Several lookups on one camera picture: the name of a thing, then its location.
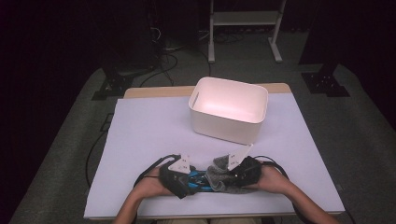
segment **plastic container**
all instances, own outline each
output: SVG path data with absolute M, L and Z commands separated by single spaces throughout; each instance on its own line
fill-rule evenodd
M 239 143 L 256 141 L 268 103 L 264 87 L 228 79 L 201 78 L 189 100 L 192 128 Z

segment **gray carpet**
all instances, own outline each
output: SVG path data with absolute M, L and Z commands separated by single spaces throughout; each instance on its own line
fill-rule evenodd
M 356 76 L 341 65 L 334 76 L 350 97 L 329 98 L 309 92 L 301 73 L 318 71 L 319 65 L 298 65 L 307 33 L 279 35 L 277 44 L 283 63 L 275 63 L 263 37 L 268 35 L 244 35 L 242 41 L 215 45 L 216 62 L 210 65 L 211 76 L 248 83 L 289 84 L 341 199 L 357 223 L 396 223 L 396 132 Z M 176 86 L 195 85 L 209 75 L 202 54 L 207 53 L 207 45 L 199 50 L 173 53 L 177 66 L 169 75 Z M 164 68 L 174 62 L 172 57 L 163 57 Z M 137 77 L 133 86 L 138 87 L 148 76 Z M 117 101 L 117 97 L 91 100 L 104 79 L 99 69 L 81 90 L 11 223 L 109 223 L 83 219 L 88 191 L 85 160 Z M 145 86 L 170 86 L 170 81 L 158 75 Z M 105 141 L 106 135 L 93 149 L 88 170 L 91 181 Z M 347 214 L 337 218 L 351 223 Z M 296 217 L 275 217 L 275 221 L 300 223 Z

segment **gray cloth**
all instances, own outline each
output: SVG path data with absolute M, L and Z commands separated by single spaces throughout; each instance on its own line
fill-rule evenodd
M 213 163 L 214 165 L 207 168 L 205 177 L 214 191 L 231 194 L 245 194 L 256 191 L 255 189 L 239 188 L 234 185 L 235 177 L 227 169 L 228 155 L 215 158 Z

